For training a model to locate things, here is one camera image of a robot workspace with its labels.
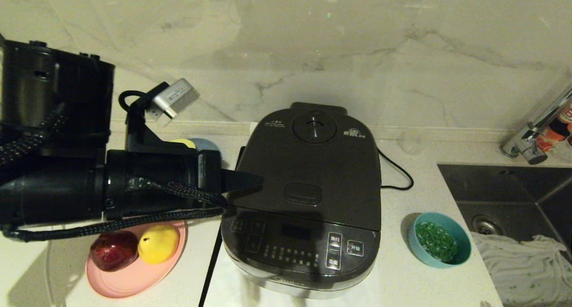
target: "teal bowl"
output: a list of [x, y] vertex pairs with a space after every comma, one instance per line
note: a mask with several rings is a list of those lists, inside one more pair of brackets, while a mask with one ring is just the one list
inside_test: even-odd
[[[433, 222], [441, 226], [446, 232], [455, 238], [457, 244], [457, 254], [451, 261], [445, 263], [435, 259], [421, 246], [419, 239], [417, 239], [417, 233], [415, 229], [417, 225], [423, 222]], [[435, 268], [443, 269], [462, 265], [471, 256], [471, 242], [468, 239], [467, 233], [463, 230], [459, 223], [456, 223], [447, 215], [436, 212], [423, 213], [419, 215], [417, 219], [415, 219], [415, 222], [413, 222], [409, 228], [409, 246], [411, 247], [413, 254], [415, 254], [419, 260], [421, 260], [426, 265]]]

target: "marble wall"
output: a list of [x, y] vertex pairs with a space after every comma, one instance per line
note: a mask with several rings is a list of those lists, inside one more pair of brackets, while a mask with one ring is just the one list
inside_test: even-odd
[[[180, 121], [294, 101], [369, 126], [510, 130], [569, 85], [572, 0], [0, 0], [0, 32], [96, 53], [116, 89], [187, 78]], [[114, 118], [124, 114], [114, 109]]]

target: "countertop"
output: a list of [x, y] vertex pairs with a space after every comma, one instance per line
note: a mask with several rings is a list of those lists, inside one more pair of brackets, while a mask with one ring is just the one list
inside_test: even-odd
[[[183, 138], [180, 134], [159, 134], [163, 140]], [[221, 149], [223, 165], [234, 167], [239, 148], [247, 136], [192, 136], [213, 141]], [[438, 211], [449, 215], [466, 228], [460, 211], [441, 176], [438, 163], [500, 164], [525, 166], [522, 157], [509, 159], [501, 155], [495, 143], [426, 142], [416, 156], [406, 154], [396, 140], [377, 140], [379, 148], [403, 166], [415, 179], [409, 191], [383, 189], [382, 230], [378, 258], [372, 273], [354, 287], [356, 302], [370, 299], [377, 306], [423, 307], [501, 307], [488, 271], [476, 247], [468, 262], [450, 269], [435, 269], [417, 260], [406, 242], [412, 214]], [[122, 149], [123, 133], [112, 134], [108, 149]], [[542, 166], [570, 167], [570, 163], [549, 158]], [[406, 185], [405, 177], [382, 160], [384, 185]], [[96, 236], [51, 242], [16, 243], [0, 237], [0, 261], [3, 276], [0, 290], [2, 305], [49, 307], [73, 306], [196, 306], [215, 243], [220, 218], [189, 223], [184, 253], [176, 267], [159, 284], [128, 299], [105, 299], [94, 293], [84, 274], [88, 247]], [[234, 277], [235, 270], [215, 269], [217, 277]], [[258, 300], [247, 293], [244, 282], [231, 287], [213, 281], [206, 306], [265, 306], [264, 297], [272, 297], [265, 289], [256, 289]], [[294, 305], [337, 306], [343, 300], [293, 301]]]

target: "pink plate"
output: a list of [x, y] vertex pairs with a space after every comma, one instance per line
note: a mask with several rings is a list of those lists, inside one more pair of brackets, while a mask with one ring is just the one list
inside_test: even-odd
[[139, 239], [145, 230], [155, 225], [171, 225], [178, 230], [179, 244], [175, 254], [166, 262], [157, 265], [147, 264], [137, 258], [135, 262], [116, 272], [101, 271], [93, 260], [88, 258], [85, 274], [88, 276], [89, 284], [98, 294], [111, 299], [130, 297], [156, 285], [169, 274], [185, 247], [186, 224], [184, 221], [158, 222], [134, 226], [126, 230], [135, 233]]

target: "stainless steel sink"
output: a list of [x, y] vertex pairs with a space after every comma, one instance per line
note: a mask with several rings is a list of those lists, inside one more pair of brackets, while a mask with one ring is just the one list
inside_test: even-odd
[[572, 262], [572, 168], [438, 166], [471, 231], [518, 241], [549, 236]]

